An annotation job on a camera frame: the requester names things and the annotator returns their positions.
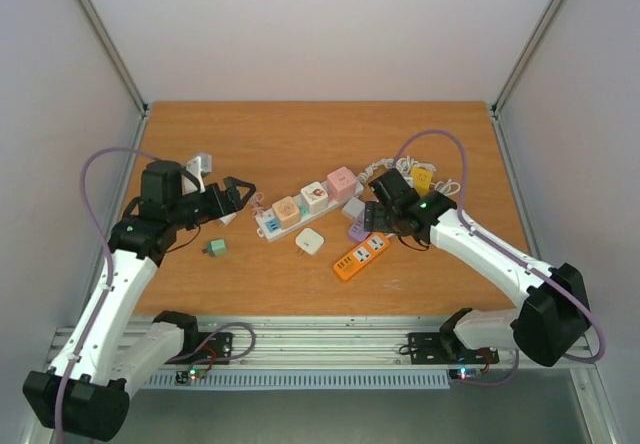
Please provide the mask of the white square charger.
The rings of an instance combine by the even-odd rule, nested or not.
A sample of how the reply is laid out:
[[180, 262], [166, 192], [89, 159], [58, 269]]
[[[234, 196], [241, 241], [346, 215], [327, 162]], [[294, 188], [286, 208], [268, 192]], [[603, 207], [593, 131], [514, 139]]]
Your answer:
[[342, 208], [342, 214], [354, 221], [364, 212], [365, 203], [357, 197], [350, 198]]

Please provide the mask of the yellow cube socket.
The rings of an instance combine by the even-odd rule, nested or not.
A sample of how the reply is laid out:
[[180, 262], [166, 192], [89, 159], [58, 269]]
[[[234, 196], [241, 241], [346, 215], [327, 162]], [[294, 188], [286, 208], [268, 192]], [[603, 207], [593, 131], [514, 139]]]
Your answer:
[[413, 188], [420, 196], [424, 196], [430, 191], [433, 179], [431, 170], [413, 167], [409, 176], [411, 177]]

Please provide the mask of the pink cube socket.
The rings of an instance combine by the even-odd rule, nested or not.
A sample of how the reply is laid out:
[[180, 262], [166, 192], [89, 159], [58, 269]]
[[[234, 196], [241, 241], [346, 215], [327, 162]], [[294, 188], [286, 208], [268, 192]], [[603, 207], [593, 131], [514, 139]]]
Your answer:
[[326, 177], [329, 197], [337, 202], [355, 195], [357, 179], [347, 167], [338, 168]]

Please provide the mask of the white power strip pastel sockets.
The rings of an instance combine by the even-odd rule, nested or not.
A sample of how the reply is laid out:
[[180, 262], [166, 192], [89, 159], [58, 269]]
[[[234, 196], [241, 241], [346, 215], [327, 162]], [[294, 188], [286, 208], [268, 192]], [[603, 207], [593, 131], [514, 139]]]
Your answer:
[[327, 181], [313, 182], [302, 188], [302, 190], [317, 191], [319, 187], [324, 190], [325, 207], [311, 211], [306, 195], [302, 192], [294, 196], [286, 196], [254, 217], [257, 225], [257, 235], [267, 242], [274, 242], [293, 231], [309, 227], [311, 222], [344, 207], [351, 198], [360, 197], [364, 192], [364, 187], [359, 182], [355, 183], [355, 188], [350, 194], [339, 200], [329, 194]]

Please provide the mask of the beige cube socket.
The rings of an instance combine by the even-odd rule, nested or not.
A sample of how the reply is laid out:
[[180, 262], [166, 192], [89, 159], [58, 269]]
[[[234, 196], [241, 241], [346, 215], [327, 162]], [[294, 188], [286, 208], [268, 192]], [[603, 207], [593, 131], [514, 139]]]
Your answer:
[[272, 210], [282, 230], [289, 229], [300, 222], [300, 208], [295, 199], [291, 196], [284, 197], [274, 202]]

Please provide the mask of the white cube socket adapter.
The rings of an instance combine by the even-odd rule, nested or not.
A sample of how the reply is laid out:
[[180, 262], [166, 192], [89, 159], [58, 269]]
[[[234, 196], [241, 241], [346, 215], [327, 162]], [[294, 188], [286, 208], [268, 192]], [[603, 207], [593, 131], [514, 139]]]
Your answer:
[[312, 182], [300, 191], [301, 202], [309, 214], [318, 214], [328, 207], [329, 196], [320, 182]]

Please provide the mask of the white charger with pink cable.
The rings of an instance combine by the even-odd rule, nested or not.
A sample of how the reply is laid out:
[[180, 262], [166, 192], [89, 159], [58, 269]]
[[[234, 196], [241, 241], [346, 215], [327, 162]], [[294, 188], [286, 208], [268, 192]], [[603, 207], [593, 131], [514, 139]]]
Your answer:
[[[264, 193], [260, 191], [256, 192], [249, 200], [249, 204], [251, 206], [251, 215], [253, 218], [260, 217], [264, 214], [265, 210], [264, 210], [264, 207], [262, 206], [263, 200], [264, 200]], [[237, 216], [236, 213], [232, 213], [220, 218], [219, 221], [223, 225], [227, 226], [235, 219], [236, 216]]]

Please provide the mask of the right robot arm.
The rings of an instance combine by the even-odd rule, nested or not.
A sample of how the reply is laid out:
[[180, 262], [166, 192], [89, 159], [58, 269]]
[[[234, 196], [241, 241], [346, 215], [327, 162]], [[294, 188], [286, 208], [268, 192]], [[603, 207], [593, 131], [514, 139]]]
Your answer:
[[497, 238], [457, 203], [432, 190], [419, 195], [396, 169], [369, 185], [370, 232], [412, 238], [418, 251], [438, 248], [495, 285], [512, 303], [503, 311], [462, 308], [441, 325], [442, 351], [451, 362], [480, 348], [518, 349], [533, 362], [554, 366], [589, 329], [583, 276], [568, 263], [553, 267]]

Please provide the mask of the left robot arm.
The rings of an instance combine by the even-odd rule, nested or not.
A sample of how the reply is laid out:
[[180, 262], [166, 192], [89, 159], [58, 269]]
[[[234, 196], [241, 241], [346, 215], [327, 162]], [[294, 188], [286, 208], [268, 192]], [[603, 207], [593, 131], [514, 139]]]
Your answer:
[[155, 160], [145, 167], [139, 195], [111, 230], [102, 275], [75, 329], [49, 368], [24, 381], [23, 395], [43, 427], [107, 442], [160, 366], [199, 355], [207, 340], [197, 319], [177, 311], [161, 312], [124, 354], [117, 348], [178, 232], [241, 211], [255, 191], [235, 177], [205, 184], [193, 164]]

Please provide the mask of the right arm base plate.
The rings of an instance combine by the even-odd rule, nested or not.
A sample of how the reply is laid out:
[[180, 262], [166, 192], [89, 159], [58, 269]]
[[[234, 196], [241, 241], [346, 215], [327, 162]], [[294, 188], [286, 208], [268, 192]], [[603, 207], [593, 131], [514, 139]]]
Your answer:
[[480, 365], [500, 361], [497, 351], [490, 348], [468, 349], [456, 337], [443, 336], [439, 332], [409, 333], [398, 354], [408, 356], [414, 365]]

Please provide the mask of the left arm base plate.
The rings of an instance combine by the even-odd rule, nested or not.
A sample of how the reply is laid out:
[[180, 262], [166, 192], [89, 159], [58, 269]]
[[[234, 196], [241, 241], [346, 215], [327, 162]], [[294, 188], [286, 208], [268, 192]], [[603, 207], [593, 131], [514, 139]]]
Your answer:
[[173, 358], [169, 360], [168, 363], [175, 365], [194, 363], [208, 364], [211, 362], [211, 359], [214, 359], [215, 364], [220, 363], [227, 365], [231, 351], [233, 350], [233, 339], [234, 337], [231, 332], [220, 332], [208, 340], [198, 352], [190, 357], [182, 359]]

